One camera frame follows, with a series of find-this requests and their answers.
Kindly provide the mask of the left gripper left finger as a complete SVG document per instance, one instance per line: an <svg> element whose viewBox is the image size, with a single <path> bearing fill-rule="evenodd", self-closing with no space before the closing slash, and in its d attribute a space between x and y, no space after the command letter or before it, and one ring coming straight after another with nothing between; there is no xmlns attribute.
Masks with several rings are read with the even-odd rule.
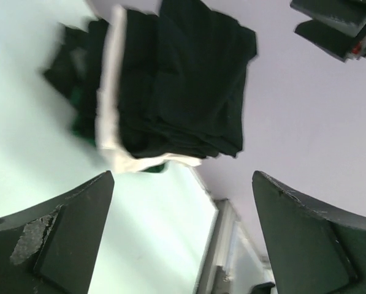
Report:
<svg viewBox="0 0 366 294"><path fill-rule="evenodd" d="M105 171L0 217L0 294L88 293L114 184Z"/></svg>

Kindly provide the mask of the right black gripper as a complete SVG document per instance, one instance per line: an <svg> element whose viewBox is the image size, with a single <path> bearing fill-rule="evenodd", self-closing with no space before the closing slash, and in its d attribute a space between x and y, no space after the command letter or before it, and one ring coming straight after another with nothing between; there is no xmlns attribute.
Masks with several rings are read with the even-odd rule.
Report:
<svg viewBox="0 0 366 294"><path fill-rule="evenodd" d="M312 19L295 27L297 35L339 61L366 58L366 28L357 40L340 32L366 25L366 1L301 0L290 7Z"/></svg>

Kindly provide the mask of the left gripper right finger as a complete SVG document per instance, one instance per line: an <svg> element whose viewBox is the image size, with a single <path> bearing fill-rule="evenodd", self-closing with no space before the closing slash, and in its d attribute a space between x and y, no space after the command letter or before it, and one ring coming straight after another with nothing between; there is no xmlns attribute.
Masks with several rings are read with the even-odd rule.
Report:
<svg viewBox="0 0 366 294"><path fill-rule="evenodd" d="M278 293L366 293L366 217L253 174Z"/></svg>

